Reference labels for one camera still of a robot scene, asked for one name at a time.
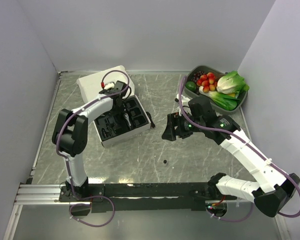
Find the black silver hair trimmer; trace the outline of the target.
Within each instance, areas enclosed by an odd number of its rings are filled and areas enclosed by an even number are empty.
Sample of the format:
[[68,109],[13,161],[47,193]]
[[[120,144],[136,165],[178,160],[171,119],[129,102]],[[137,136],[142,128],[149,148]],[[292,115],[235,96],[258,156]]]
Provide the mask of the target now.
[[129,115],[128,115],[127,113],[124,113],[124,114],[123,114],[123,117],[124,117],[124,119],[127,121],[128,126],[129,126],[129,127],[132,127],[132,124],[131,124],[131,122],[130,122]]

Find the white box with black tray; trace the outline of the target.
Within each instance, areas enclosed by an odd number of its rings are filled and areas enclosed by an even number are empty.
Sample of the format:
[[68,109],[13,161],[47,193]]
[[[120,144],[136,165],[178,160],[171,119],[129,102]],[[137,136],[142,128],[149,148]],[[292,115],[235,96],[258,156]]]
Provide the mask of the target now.
[[100,93],[107,95],[128,86],[123,94],[106,98],[92,107],[93,116],[97,117],[93,124],[103,147],[123,142],[151,128],[150,118],[135,95],[135,85],[124,66],[80,77],[76,83],[86,104],[99,98]]

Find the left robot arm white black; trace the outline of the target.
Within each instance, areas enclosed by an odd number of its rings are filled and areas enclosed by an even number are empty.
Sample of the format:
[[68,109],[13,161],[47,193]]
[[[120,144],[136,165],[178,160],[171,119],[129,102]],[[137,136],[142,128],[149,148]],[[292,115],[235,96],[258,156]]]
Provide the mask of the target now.
[[101,115],[112,110],[118,112],[128,89],[128,83],[117,81],[114,86],[103,88],[93,100],[72,110],[62,109],[58,114],[52,143],[56,146],[56,153],[64,160],[66,189],[77,201],[91,196],[83,163],[88,127]]

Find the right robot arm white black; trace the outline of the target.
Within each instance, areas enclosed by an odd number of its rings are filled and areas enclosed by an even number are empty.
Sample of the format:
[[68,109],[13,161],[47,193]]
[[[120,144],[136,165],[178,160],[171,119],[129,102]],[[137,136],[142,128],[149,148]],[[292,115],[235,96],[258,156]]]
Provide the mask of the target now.
[[[225,173],[212,176],[208,193],[213,199],[233,196],[254,203],[264,215],[275,217],[297,192],[300,197],[300,178],[288,174],[266,157],[247,137],[241,127],[228,115],[217,115],[210,101],[199,96],[175,98],[179,111],[167,115],[162,139],[175,141],[193,133],[205,137],[232,154],[254,178],[247,181]],[[293,217],[300,216],[300,210]]]

